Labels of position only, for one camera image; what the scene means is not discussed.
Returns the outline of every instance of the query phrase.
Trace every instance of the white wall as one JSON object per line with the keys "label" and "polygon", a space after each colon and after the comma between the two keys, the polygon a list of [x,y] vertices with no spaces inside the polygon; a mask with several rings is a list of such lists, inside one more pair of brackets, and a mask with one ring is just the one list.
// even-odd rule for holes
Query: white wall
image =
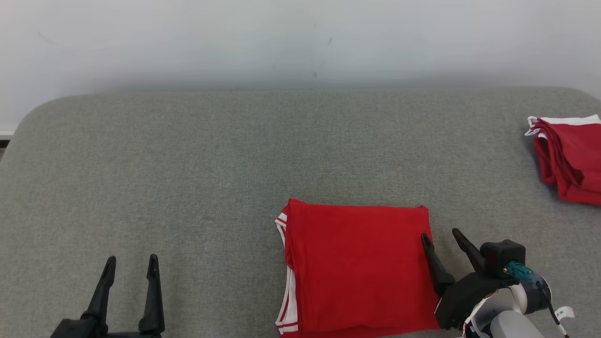
{"label": "white wall", "polygon": [[0,131],[120,90],[558,85],[601,97],[597,0],[2,0]]}

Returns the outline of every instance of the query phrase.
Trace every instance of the gray cushioned table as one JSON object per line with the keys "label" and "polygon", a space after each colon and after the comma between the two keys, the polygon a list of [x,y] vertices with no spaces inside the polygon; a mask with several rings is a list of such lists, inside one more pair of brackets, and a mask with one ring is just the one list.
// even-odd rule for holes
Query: gray cushioned table
{"label": "gray cushioned table", "polygon": [[[526,118],[601,113],[562,88],[97,94],[54,100],[0,162],[0,337],[47,337],[117,257],[111,331],[135,331],[159,256],[165,337],[277,337],[285,285],[273,220],[311,203],[430,208],[437,251],[471,271],[451,228],[510,238],[599,335],[601,208],[538,179]],[[548,312],[530,316],[549,337]],[[428,331],[408,337],[457,337]]]}

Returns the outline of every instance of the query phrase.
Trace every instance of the robotic arm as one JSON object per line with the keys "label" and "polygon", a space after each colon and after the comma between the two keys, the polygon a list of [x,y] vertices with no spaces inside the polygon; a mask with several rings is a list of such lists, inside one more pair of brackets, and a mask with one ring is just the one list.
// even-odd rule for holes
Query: robotic arm
{"label": "robotic arm", "polygon": [[486,242],[478,250],[459,229],[453,229],[453,236],[475,270],[457,282],[445,270],[430,238],[421,235],[432,284],[440,297],[435,315],[441,328],[460,329],[465,338],[542,338],[524,315],[549,309],[568,338],[551,306],[549,285],[524,266],[523,245],[506,239]]}
{"label": "robotic arm", "polygon": [[58,324],[50,338],[160,338],[165,331],[163,315],[163,297],[160,291],[159,259],[155,254],[150,255],[148,263],[148,292],[144,317],[138,324],[139,332],[108,333],[106,324],[106,307],[109,301],[109,289],[115,281],[117,259],[111,256],[105,265],[96,286],[90,306],[80,319],[63,319]]}

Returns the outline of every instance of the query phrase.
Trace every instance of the folded clothing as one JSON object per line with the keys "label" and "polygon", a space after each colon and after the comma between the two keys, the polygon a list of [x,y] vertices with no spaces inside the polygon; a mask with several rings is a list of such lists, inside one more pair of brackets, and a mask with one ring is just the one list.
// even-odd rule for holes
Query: folded clothing
{"label": "folded clothing", "polygon": [[559,198],[601,206],[601,120],[529,117],[528,135],[536,135],[534,149],[541,180],[556,186]]}
{"label": "folded clothing", "polygon": [[275,221],[287,285],[282,337],[368,338],[439,329],[421,233],[425,207],[333,206],[291,199]]}

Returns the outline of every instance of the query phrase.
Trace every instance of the white stripe trim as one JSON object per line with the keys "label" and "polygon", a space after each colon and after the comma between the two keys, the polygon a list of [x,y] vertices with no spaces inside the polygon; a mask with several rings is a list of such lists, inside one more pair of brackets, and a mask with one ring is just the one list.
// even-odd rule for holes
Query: white stripe trim
{"label": "white stripe trim", "polygon": [[537,123],[538,120],[543,120],[549,124],[569,124],[571,126],[583,126],[585,124],[601,124],[601,119],[597,114],[591,115],[589,117],[567,117],[567,118],[556,118],[556,117],[540,117],[536,118],[534,116],[528,117],[528,125],[530,129],[524,134],[525,136],[538,134],[540,138],[547,138],[547,135],[544,132],[540,132],[540,128],[533,129],[534,123]]}
{"label": "white stripe trim", "polygon": [[297,332],[299,330],[299,326],[297,324],[293,326],[278,327],[278,330],[280,334],[284,334],[284,332]]}
{"label": "white stripe trim", "polygon": [[599,119],[599,116],[597,114],[589,117],[541,117],[540,119],[550,124],[569,124],[571,126],[582,126],[584,124],[601,124],[601,119]]}
{"label": "white stripe trim", "polygon": [[284,300],[282,301],[282,307],[279,309],[278,317],[275,319],[275,325],[286,324],[286,316],[284,316],[283,321],[280,321],[279,319],[282,318],[282,315],[284,314],[284,311],[286,310],[286,301],[288,301],[288,304],[290,305],[290,301],[288,300],[289,297],[290,297],[290,268],[288,266],[286,266],[286,291],[284,292]]}
{"label": "white stripe trim", "polygon": [[299,316],[298,305],[296,304],[296,277],[292,269],[288,268],[288,270],[290,270],[290,287],[288,288],[288,307],[286,308],[284,322],[292,324],[298,321]]}
{"label": "white stripe trim", "polygon": [[276,227],[278,228],[280,237],[282,237],[282,243],[284,244],[284,248],[285,248],[286,247],[286,237],[284,236],[284,231],[282,230],[285,228],[279,224]]}

